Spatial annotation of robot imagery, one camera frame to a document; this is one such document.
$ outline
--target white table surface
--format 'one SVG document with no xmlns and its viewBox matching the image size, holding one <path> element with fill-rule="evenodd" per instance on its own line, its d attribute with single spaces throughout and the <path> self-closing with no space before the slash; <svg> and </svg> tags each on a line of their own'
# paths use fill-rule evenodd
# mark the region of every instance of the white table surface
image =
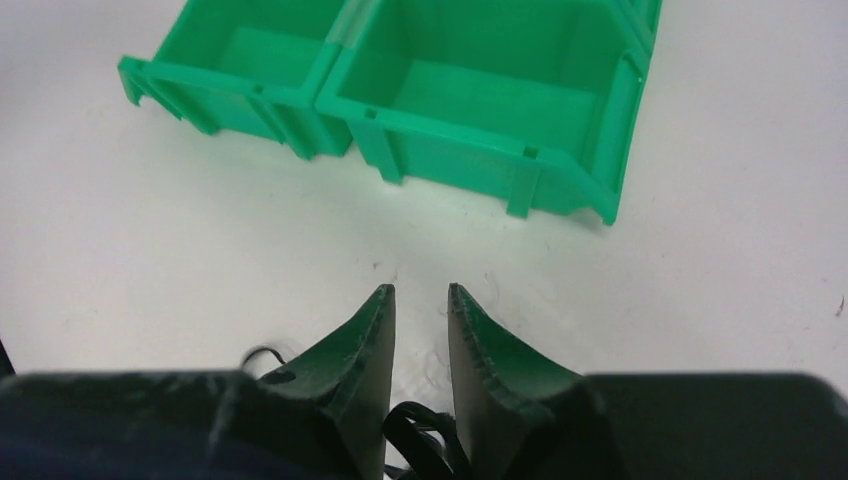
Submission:
<svg viewBox="0 0 848 480">
<path fill-rule="evenodd" d="M 456 281 L 578 372 L 805 371 L 848 392 L 844 0 L 667 0 L 612 228 L 133 107 L 116 63 L 152 56 L 181 6 L 0 0 L 0 337 L 19 371 L 294 354 L 394 282 L 394 400 L 448 408 Z"/>
</svg>

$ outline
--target bin compartment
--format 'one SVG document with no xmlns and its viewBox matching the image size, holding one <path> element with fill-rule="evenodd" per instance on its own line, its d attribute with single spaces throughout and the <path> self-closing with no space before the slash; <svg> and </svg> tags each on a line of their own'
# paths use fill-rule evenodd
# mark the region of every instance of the bin compartment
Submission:
<svg viewBox="0 0 848 480">
<path fill-rule="evenodd" d="M 150 96 L 214 134 L 236 130 L 288 143 L 303 158 L 341 155 L 344 122 L 313 103 L 340 46 L 346 0 L 189 0 L 152 61 L 125 57 L 129 99 Z"/>
<path fill-rule="evenodd" d="M 634 11 L 619 0 L 378 0 L 317 107 L 347 120 L 387 181 L 478 191 L 517 216 L 591 206 L 611 224 L 648 68 Z"/>
</svg>

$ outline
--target dark blue fabric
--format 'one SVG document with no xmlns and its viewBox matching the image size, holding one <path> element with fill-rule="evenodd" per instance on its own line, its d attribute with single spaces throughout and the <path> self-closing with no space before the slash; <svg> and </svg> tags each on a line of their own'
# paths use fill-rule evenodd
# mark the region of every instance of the dark blue fabric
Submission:
<svg viewBox="0 0 848 480">
<path fill-rule="evenodd" d="M 212 432 L 0 398 L 0 478 L 327 480 Z"/>
</svg>

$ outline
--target wire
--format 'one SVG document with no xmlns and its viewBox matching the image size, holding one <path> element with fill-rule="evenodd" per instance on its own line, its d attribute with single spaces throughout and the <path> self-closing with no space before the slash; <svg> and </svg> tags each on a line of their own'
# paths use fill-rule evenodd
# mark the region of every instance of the wire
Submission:
<svg viewBox="0 0 848 480">
<path fill-rule="evenodd" d="M 445 447 L 429 431 L 441 435 Z M 436 413 L 415 402 L 403 402 L 389 412 L 383 422 L 383 434 L 403 455 L 410 468 L 390 465 L 390 478 L 421 480 L 465 480 L 470 478 L 471 464 L 456 434 L 456 420 L 447 413 Z"/>
<path fill-rule="evenodd" d="M 274 358 L 276 358 L 277 361 L 280 362 L 280 365 L 286 364 L 286 361 L 283 360 L 283 356 L 280 355 L 280 352 L 274 350 L 271 347 L 260 345 L 258 347 L 254 347 L 252 350 L 247 352 L 247 355 L 244 356 L 244 360 L 241 361 L 241 369 L 244 370 L 250 364 L 250 362 L 252 362 L 256 357 L 263 353 L 270 353 L 271 355 L 273 355 Z"/>
</svg>

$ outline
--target storage bin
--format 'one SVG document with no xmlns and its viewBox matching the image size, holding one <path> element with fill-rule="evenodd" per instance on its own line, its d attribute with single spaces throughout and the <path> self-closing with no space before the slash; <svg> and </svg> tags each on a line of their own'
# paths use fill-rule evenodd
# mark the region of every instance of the storage bin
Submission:
<svg viewBox="0 0 848 480">
<path fill-rule="evenodd" d="M 377 0 L 318 111 L 386 181 L 618 214 L 659 0 Z"/>
<path fill-rule="evenodd" d="M 345 123 L 313 109 L 355 8 L 346 0 L 189 0 L 152 61 L 124 57 L 127 97 L 152 97 L 214 134 L 288 143 L 305 159 L 343 155 Z"/>
</svg>

